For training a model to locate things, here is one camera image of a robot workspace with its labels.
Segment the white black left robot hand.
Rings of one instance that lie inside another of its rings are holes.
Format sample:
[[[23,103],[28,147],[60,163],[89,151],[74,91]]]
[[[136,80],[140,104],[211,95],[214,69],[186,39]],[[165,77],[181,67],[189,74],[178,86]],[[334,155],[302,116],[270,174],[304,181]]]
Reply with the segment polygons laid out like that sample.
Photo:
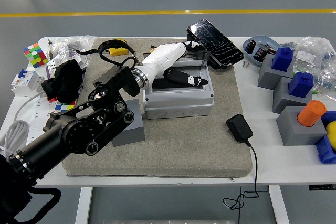
[[[207,85],[208,81],[199,76],[192,76],[177,70],[169,70],[187,51],[201,50],[202,48],[201,44],[193,41],[158,46],[142,61],[142,65],[137,66],[137,69],[144,74],[144,87],[151,86],[155,77],[160,75],[165,76],[170,82],[181,84],[185,87]]]

